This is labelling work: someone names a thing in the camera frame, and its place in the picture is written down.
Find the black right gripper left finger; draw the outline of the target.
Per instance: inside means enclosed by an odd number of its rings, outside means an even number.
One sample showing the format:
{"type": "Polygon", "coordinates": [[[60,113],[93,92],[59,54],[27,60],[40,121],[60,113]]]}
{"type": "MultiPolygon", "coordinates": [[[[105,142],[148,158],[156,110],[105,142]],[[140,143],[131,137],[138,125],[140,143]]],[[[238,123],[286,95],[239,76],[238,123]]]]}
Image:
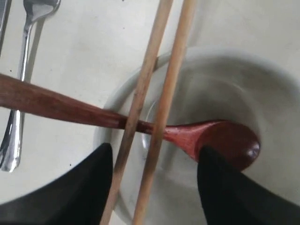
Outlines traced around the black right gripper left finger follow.
{"type": "Polygon", "coordinates": [[[113,150],[98,146],[66,174],[0,206],[2,225],[98,225],[113,175],[113,150]]]}

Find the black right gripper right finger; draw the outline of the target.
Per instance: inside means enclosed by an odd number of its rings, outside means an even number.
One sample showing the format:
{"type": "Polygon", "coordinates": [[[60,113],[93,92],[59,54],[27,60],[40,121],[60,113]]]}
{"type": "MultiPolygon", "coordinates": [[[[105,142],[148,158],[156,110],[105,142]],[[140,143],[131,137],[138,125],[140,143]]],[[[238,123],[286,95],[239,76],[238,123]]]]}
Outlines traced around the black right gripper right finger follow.
{"type": "Polygon", "coordinates": [[[213,148],[200,150],[197,185],[209,225],[298,225],[300,207],[231,166],[213,148]]]}

